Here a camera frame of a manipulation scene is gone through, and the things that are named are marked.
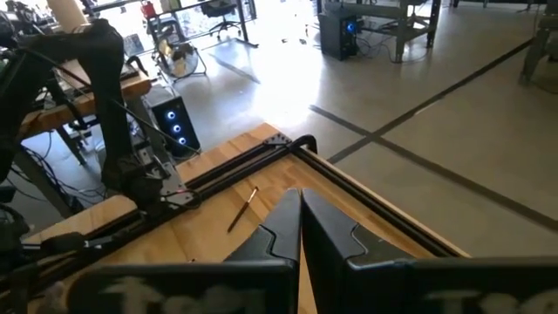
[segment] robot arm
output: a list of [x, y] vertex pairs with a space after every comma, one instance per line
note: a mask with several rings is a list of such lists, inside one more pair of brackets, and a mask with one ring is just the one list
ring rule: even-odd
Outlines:
[[10, 171], [19, 144], [19, 128], [38, 91], [45, 85], [54, 65], [77, 59], [91, 81], [96, 112], [105, 140], [106, 159], [102, 181], [133, 201], [131, 190], [140, 185], [142, 196], [159, 196], [160, 181], [146, 177], [130, 140], [120, 73], [124, 46], [120, 34], [104, 20], [84, 26], [80, 33], [32, 36], [19, 40], [15, 56], [0, 72], [0, 181]]

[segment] gray floor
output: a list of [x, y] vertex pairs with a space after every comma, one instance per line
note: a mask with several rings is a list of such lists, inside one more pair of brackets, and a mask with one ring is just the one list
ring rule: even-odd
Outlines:
[[[233, 42], [208, 48], [202, 52], [208, 75], [175, 87], [204, 149], [262, 122], [291, 137], [312, 133], [324, 158], [334, 157], [344, 172], [473, 256], [556, 255], [558, 109], [555, 96], [517, 84], [524, 51], [373, 136], [530, 39], [534, 14], [516, 9], [444, 8], [434, 49], [425, 55], [425, 39], [413, 41], [403, 65], [392, 64], [387, 50], [346, 62], [325, 58], [312, 47], [312, 32], [301, 44], [302, 30], [258, 20], [250, 36], [260, 48]], [[537, 77], [550, 75], [549, 66], [542, 64]], [[45, 136], [26, 144], [45, 149]], [[87, 174], [53, 138], [48, 160], [64, 167], [55, 171], [79, 188], [95, 188], [95, 166]], [[19, 195], [18, 205], [37, 229], [59, 219], [49, 204]]]

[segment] metal bracket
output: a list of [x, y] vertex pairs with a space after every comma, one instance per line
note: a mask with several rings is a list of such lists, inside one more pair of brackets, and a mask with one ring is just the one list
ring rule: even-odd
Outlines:
[[289, 144], [290, 142], [292, 142], [292, 140], [290, 138], [288, 138], [287, 135], [285, 135], [283, 133], [277, 133], [277, 134], [267, 138], [266, 140], [264, 140], [263, 144], [279, 147], [279, 146], [285, 146], [285, 145]]

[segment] computer tower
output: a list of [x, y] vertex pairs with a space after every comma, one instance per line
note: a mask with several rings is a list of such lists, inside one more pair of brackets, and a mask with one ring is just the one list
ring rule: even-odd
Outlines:
[[322, 53], [338, 60], [355, 56], [357, 46], [357, 16], [340, 11], [318, 15]]
[[146, 102], [159, 129], [178, 142], [167, 141], [167, 150], [172, 156], [185, 158], [192, 155], [193, 150], [200, 149], [194, 126], [178, 93], [154, 86], [146, 95]]

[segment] black metal frame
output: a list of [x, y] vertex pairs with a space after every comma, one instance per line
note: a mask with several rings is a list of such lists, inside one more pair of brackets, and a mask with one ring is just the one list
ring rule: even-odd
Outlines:
[[[338, 185], [349, 195], [362, 202], [377, 215], [380, 215], [394, 227], [401, 230], [415, 242], [429, 250], [435, 256], [460, 256], [458, 252], [448, 247], [445, 243], [440, 242], [434, 236], [407, 221], [406, 218], [401, 216], [399, 213], [392, 211], [380, 200], [370, 195], [357, 184], [348, 180], [329, 165], [324, 164], [322, 160], [316, 157], [316, 153], [316, 139], [312, 135], [304, 135], [297, 140], [291, 141], [286, 136], [279, 133], [270, 139], [265, 140], [258, 146], [239, 154], [233, 159], [230, 159], [222, 163], [220, 166], [214, 167], [205, 174], [187, 182], [186, 186], [189, 189], [196, 191], [199, 198], [197, 200], [194, 199], [191, 202], [198, 202], [199, 204], [199, 202], [220, 193], [221, 191], [236, 184], [236, 182], [247, 178], [273, 162], [280, 160], [282, 157], [293, 154], [295, 157], [315, 169], [319, 174]], [[188, 205], [192, 204], [187, 204], [185, 207], [176, 210], [164, 212], [156, 217], [149, 217], [149, 219], [145, 219], [145, 217], [140, 213], [140, 210], [134, 210], [110, 223], [107, 223], [99, 229], [93, 230], [91, 233], [86, 235], [87, 239], [93, 240], [100, 237], [111, 236], [113, 241], [106, 244], [103, 249], [92, 249], [78, 252], [71, 256], [74, 258], [72, 261], [69, 261], [68, 263], [62, 262], [61, 266], [49, 271], [46, 275], [41, 276], [37, 280], [32, 281], [32, 286], [29, 288], [29, 295], [37, 295], [37, 293], [40, 293], [49, 286], [53, 285], [56, 281], [63, 280], [75, 272], [80, 271], [84, 267], [97, 262], [101, 258], [126, 246], [129, 242], [193, 208]], [[0, 293], [7, 291], [9, 288], [10, 283], [7, 281], [0, 282]], [[9, 298], [4, 296], [1, 301], [2, 305], [5, 305], [5, 302], [9, 302], [8, 300]]]

